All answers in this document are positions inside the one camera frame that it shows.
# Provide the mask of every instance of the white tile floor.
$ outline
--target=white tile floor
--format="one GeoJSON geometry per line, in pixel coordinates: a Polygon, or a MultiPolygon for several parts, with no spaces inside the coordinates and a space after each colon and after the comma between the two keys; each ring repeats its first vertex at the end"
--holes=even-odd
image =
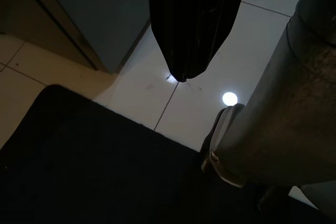
{"type": "Polygon", "coordinates": [[[231,34],[200,76],[169,77],[149,29],[119,74],[92,71],[22,40],[0,36],[0,147],[39,92],[50,84],[74,90],[194,150],[199,150],[222,95],[246,103],[298,0],[243,0],[231,34]]]}

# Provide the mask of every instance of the black floor mat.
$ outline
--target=black floor mat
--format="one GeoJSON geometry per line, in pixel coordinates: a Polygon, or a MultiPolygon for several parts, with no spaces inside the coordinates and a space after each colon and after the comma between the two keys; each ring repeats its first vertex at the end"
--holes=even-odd
{"type": "Polygon", "coordinates": [[[203,175],[197,152],[61,86],[36,98],[0,151],[0,172],[0,220],[329,223],[292,199],[258,214],[257,186],[203,175]]]}

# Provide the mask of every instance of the scuff mark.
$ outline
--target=scuff mark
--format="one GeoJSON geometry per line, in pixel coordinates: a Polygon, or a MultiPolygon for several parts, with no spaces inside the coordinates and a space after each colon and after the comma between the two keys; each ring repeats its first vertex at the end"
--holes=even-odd
{"type": "Polygon", "coordinates": [[[187,85],[189,86],[189,88],[194,91],[193,87],[191,86],[191,84],[189,82],[187,82],[187,85]]]}

